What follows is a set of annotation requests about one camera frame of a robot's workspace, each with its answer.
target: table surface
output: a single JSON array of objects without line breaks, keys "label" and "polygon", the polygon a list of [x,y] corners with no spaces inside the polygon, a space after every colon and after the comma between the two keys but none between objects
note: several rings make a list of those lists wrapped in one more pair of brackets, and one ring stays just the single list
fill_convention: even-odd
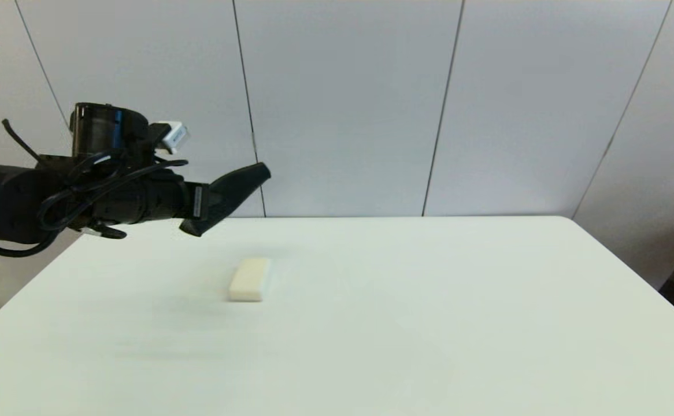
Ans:
[{"label": "table surface", "polygon": [[0,311],[0,415],[674,414],[674,308],[567,219],[125,229]]}]

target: robotic arm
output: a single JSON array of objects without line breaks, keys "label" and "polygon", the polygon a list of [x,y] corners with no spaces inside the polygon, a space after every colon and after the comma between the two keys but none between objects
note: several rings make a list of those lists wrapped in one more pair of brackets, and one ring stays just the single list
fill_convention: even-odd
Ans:
[{"label": "robotic arm", "polygon": [[186,128],[176,121],[149,124],[141,114],[111,105],[75,106],[72,156],[38,155],[7,120],[3,126],[38,163],[34,169],[0,165],[0,240],[36,244],[0,247],[8,257],[41,252],[65,228],[123,239],[125,232],[110,226],[183,218],[180,229],[200,237],[271,177],[258,163],[211,184],[186,182],[170,169],[186,160],[155,154],[174,154]]}]

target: white sponge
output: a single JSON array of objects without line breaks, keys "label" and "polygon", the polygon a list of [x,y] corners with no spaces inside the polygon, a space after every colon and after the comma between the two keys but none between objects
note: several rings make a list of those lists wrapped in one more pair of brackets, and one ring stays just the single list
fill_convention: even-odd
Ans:
[{"label": "white sponge", "polygon": [[229,285],[229,300],[262,301],[270,268],[271,259],[269,258],[247,258],[243,260]]}]

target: white wall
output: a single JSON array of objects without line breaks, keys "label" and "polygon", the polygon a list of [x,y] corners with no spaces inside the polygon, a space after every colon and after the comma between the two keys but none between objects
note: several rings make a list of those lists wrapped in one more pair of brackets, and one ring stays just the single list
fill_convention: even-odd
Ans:
[{"label": "white wall", "polygon": [[668,0],[466,0],[427,215],[570,217]]},{"label": "white wall", "polygon": [[[3,131],[3,118],[8,118],[36,151],[69,153],[70,134],[13,2],[0,2],[0,164],[31,168],[33,159]],[[75,233],[67,232],[51,250],[39,255],[23,259],[0,257],[0,307],[73,240]]]},{"label": "white wall", "polygon": [[575,221],[651,285],[674,268],[674,2]]},{"label": "white wall", "polygon": [[421,215],[461,3],[236,7],[268,215]]}]

